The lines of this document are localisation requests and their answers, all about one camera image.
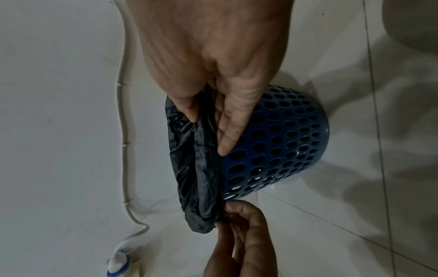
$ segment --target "skin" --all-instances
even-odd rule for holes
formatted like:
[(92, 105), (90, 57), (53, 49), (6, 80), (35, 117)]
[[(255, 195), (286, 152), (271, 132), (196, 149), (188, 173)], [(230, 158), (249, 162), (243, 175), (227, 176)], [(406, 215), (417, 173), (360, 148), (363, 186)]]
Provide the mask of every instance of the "skin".
[(218, 222), (218, 242), (204, 277), (277, 277), (277, 261), (263, 213), (246, 201), (224, 207), (229, 223)]
[(216, 90), (218, 153), (227, 155), (278, 72), (293, 0), (126, 0), (146, 66), (192, 122), (194, 97)]

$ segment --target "white cable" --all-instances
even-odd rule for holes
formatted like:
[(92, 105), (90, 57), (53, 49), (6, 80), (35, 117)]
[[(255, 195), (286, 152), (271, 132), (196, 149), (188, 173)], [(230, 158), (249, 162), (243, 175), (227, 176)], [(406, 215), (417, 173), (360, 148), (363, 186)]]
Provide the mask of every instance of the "white cable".
[(116, 93), (117, 93), (117, 111), (119, 114), (120, 128), (121, 128), (121, 133), (122, 133), (121, 145), (122, 145), (123, 205), (125, 207), (126, 215), (129, 217), (129, 219), (134, 224), (144, 227), (144, 229), (135, 233), (135, 234), (132, 234), (132, 235), (126, 237), (125, 239), (123, 239), (114, 249), (113, 254), (111, 255), (111, 258), (114, 258), (116, 256), (116, 254), (119, 251), (121, 251), (123, 246), (125, 246), (128, 242), (145, 234), (149, 230), (149, 225), (136, 219), (135, 216), (132, 214), (131, 209), (130, 209), (131, 199), (129, 199), (129, 191), (128, 191), (128, 188), (129, 188), (129, 186), (128, 186), (128, 146), (130, 145), (130, 142), (128, 141), (128, 136), (129, 136), (128, 123), (126, 120), (125, 109), (123, 107), (123, 86), (124, 86), (123, 80), (124, 80), (124, 76), (125, 76), (126, 57), (127, 57), (127, 49), (128, 49), (128, 47), (127, 47), (128, 39), (126, 37), (126, 35), (128, 33), (128, 29), (127, 29), (128, 27), (127, 27), (127, 24), (125, 23), (123, 13), (122, 13), (119, 5), (115, 1), (113, 3), (115, 4), (117, 11), (120, 14), (120, 17), (122, 19), (122, 24), (123, 24), (123, 30), (124, 30), (124, 34), (123, 34), (124, 43), (123, 43), (123, 50), (122, 50), (122, 60), (120, 62), (119, 73), (117, 76), (117, 83), (115, 84), (116, 85)]

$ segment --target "dark object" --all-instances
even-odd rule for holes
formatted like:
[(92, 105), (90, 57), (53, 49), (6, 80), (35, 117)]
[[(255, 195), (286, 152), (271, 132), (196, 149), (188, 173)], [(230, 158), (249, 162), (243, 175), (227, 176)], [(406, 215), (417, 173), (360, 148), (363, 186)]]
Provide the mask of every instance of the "dark object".
[(221, 160), (225, 200), (301, 172), (316, 163), (329, 141), (321, 107), (303, 94), (269, 86), (233, 151)]
[(201, 234), (214, 228), (223, 210), (214, 103), (207, 90), (197, 95), (196, 125), (166, 99), (170, 160), (178, 182), (179, 202), (192, 231)]

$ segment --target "perforated basket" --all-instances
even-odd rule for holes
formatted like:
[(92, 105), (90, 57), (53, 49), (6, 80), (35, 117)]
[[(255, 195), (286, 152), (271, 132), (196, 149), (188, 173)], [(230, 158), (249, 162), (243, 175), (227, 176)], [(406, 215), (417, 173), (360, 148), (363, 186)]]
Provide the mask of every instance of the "perforated basket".
[(311, 98), (269, 86), (233, 151), (222, 158), (222, 195), (238, 199), (311, 167), (329, 141), (329, 122)]

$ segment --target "black plastic bag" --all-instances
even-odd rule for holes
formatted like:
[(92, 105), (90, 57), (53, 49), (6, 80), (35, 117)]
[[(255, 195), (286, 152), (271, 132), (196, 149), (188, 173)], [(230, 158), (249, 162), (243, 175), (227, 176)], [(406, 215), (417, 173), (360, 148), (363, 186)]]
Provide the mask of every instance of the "black plastic bag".
[(220, 156), (217, 151), (214, 103), (209, 87), (197, 95), (196, 124), (166, 99), (170, 159), (185, 219), (194, 232), (209, 233), (223, 211)]

